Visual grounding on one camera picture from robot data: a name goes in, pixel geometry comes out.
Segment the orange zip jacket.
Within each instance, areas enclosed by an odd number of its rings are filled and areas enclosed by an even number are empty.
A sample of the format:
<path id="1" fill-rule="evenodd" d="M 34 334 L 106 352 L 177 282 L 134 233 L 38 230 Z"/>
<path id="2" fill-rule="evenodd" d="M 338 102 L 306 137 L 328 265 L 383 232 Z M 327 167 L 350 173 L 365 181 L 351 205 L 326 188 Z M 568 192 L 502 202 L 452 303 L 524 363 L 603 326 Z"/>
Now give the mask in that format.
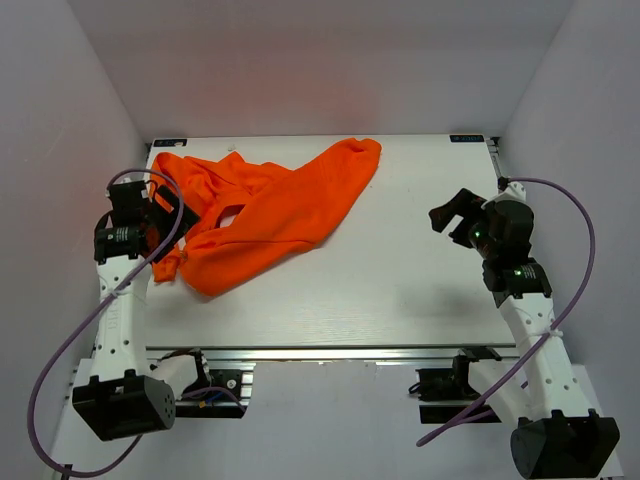
<path id="1" fill-rule="evenodd" d="M 181 278 L 196 292 L 217 296 L 316 248 L 368 186 L 381 153 L 373 139 L 348 138 L 295 170 L 248 163 L 237 152 L 219 161 L 157 154 L 154 180 L 164 185 L 171 177 L 200 219 L 184 246 L 154 265 L 155 282 Z"/>

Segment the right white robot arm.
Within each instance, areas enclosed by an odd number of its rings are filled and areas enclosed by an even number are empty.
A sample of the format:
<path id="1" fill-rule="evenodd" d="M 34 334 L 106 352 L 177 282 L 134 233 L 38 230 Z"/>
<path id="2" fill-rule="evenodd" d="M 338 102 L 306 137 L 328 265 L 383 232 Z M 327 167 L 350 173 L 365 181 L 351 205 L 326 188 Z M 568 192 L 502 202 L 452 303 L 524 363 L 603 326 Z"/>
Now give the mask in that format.
<path id="1" fill-rule="evenodd" d="M 544 268 L 530 254 L 533 210 L 516 183 L 486 200 L 461 189 L 429 213 L 434 231 L 455 218 L 452 241 L 477 251 L 483 281 L 509 327 L 519 354 L 511 367 L 477 356 L 451 374 L 453 390 L 479 398 L 512 426 L 513 463 L 525 479 L 595 479 L 613 453 L 620 431 L 600 415 L 576 377 L 554 312 Z"/>

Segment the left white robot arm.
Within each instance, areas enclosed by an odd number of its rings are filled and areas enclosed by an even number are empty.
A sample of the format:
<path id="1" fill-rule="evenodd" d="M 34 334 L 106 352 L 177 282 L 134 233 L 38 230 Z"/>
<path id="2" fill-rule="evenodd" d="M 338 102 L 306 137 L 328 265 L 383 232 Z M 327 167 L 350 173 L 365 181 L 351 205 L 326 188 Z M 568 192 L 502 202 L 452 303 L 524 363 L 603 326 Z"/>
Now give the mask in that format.
<path id="1" fill-rule="evenodd" d="M 114 184 L 112 208 L 94 230 L 94 259 L 107 306 L 98 316 L 89 380 L 74 388 L 75 411 L 102 441 L 170 429 L 177 401 L 199 399 L 211 374 L 197 348 L 171 352 L 156 363 L 146 352 L 146 294 L 152 269 L 199 220 L 166 185 Z"/>

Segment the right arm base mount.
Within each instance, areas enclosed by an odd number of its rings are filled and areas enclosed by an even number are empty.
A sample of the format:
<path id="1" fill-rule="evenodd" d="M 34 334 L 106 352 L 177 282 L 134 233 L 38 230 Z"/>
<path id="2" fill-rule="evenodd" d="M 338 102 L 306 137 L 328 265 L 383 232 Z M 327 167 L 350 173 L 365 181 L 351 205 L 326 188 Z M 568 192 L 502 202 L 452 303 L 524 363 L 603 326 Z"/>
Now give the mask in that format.
<path id="1" fill-rule="evenodd" d="M 444 424 L 480 394 L 469 384 L 469 366 L 481 360 L 502 360 L 490 347 L 462 348 L 453 357 L 449 367 L 429 367 L 417 370 L 418 381 L 408 388 L 408 394 L 417 398 L 420 422 L 423 425 Z"/>

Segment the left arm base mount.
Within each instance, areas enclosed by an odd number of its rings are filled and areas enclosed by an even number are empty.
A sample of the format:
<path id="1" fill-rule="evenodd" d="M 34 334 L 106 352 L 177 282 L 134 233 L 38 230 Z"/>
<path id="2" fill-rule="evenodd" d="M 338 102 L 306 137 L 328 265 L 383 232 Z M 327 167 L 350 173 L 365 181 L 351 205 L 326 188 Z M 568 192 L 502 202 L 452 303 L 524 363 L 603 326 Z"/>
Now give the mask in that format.
<path id="1" fill-rule="evenodd" d="M 198 348 L 164 355 L 150 364 L 150 373 L 171 388 L 177 418 L 241 419 L 248 408 L 244 371 L 215 368 Z"/>

